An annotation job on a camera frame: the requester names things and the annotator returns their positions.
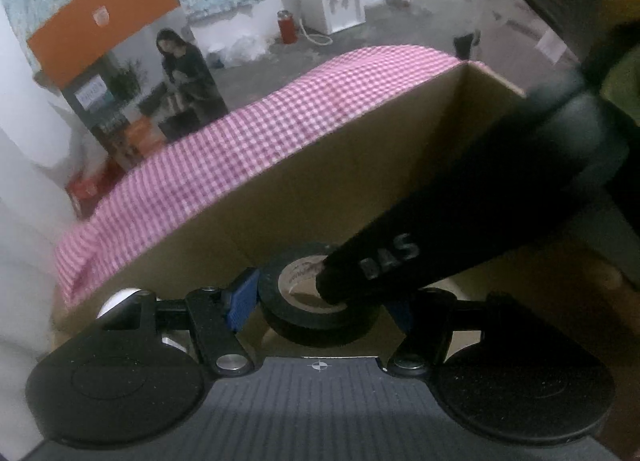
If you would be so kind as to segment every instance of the woman in black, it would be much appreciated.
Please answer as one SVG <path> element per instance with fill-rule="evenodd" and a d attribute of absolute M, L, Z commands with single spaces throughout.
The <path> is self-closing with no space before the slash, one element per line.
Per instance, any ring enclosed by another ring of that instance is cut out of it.
<path fill-rule="evenodd" d="M 156 46 L 164 57 L 164 72 L 201 123 L 212 122 L 228 113 L 207 63 L 196 46 L 182 40 L 180 35 L 169 29 L 158 32 Z"/>

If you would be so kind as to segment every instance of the red thermos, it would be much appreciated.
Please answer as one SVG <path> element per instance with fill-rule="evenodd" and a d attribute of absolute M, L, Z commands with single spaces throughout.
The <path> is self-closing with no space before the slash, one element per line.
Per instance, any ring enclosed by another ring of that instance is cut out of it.
<path fill-rule="evenodd" d="M 288 10 L 278 12 L 278 25 L 280 27 L 280 35 L 285 44 L 293 44 L 298 40 L 296 35 L 296 25 L 293 22 L 293 15 Z"/>

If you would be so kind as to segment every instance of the pink checkered cloth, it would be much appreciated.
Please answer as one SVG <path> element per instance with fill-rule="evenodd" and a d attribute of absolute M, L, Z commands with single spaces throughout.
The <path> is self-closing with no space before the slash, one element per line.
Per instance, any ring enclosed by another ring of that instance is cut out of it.
<path fill-rule="evenodd" d="M 59 243 L 65 305 L 268 167 L 457 64 L 420 46 L 351 51 L 151 156 Z"/>

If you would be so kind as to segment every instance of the plastic bag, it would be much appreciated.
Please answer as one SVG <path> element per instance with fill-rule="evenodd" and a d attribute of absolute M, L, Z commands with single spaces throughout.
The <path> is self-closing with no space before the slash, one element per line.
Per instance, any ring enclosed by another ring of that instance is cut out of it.
<path fill-rule="evenodd" d="M 268 52 L 269 45 L 263 37 L 243 35 L 230 47 L 221 50 L 220 58 L 225 67 L 234 67 L 258 60 Z"/>

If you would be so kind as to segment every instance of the gray floor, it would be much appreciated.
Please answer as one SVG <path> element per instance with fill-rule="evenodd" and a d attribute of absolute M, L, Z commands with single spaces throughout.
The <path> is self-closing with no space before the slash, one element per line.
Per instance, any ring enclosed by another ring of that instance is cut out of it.
<path fill-rule="evenodd" d="M 386 4 L 366 8 L 367 22 L 333 34 L 330 46 L 315 46 L 300 37 L 297 43 L 275 42 L 264 58 L 214 71 L 230 110 L 237 109 L 287 85 L 323 62 L 367 46 L 417 44 L 454 54 L 453 38 L 472 29 L 472 9 L 463 0 L 413 0 L 407 10 Z"/>

